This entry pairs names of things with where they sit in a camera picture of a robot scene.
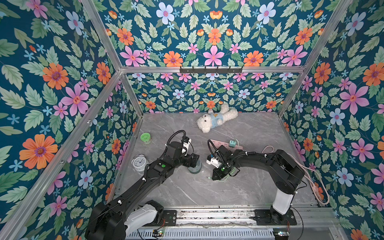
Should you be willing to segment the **teal USB charger plug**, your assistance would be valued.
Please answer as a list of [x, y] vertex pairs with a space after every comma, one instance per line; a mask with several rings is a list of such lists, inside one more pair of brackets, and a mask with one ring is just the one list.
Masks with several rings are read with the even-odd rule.
[[236, 146], [237, 146], [237, 141], [234, 141], [234, 140], [229, 141], [229, 147], [230, 148], [235, 148]]

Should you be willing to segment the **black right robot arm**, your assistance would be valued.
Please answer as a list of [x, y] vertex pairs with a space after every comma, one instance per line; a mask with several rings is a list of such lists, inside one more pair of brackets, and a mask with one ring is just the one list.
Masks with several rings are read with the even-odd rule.
[[207, 157], [207, 163], [215, 167], [211, 177], [213, 181], [235, 177], [241, 168], [266, 171], [278, 189], [271, 207], [271, 215], [282, 218], [289, 212], [305, 171], [288, 153], [283, 150], [271, 153], [247, 152], [239, 149], [231, 151], [223, 145], [216, 147], [212, 140], [208, 140], [208, 148], [211, 154]]

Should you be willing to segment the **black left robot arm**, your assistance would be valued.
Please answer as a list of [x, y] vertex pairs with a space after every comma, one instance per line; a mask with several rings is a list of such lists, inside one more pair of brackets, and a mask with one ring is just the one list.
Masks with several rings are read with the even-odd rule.
[[[183, 137], [174, 142], [177, 134]], [[194, 168], [199, 155], [188, 153], [190, 138], [184, 130], [172, 134], [164, 152], [154, 162], [145, 165], [143, 176], [128, 190], [107, 204], [97, 204], [91, 213], [87, 228], [79, 235], [87, 240], [124, 240], [129, 234], [147, 224], [158, 224], [164, 208], [155, 201], [139, 204], [155, 188], [165, 182], [180, 166]]]

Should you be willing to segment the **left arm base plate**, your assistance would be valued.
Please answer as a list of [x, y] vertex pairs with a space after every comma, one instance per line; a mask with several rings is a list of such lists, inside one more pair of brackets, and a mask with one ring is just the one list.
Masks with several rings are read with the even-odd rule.
[[177, 211], [175, 210], [164, 210], [160, 214], [157, 214], [155, 219], [147, 224], [150, 227], [174, 227], [177, 221]]

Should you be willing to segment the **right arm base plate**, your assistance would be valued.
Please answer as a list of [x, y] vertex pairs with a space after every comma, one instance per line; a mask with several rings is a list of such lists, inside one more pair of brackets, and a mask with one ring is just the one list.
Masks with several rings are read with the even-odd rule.
[[269, 210], [254, 210], [253, 220], [261, 226], [296, 226], [297, 220], [290, 209], [285, 215], [281, 215], [273, 208]]

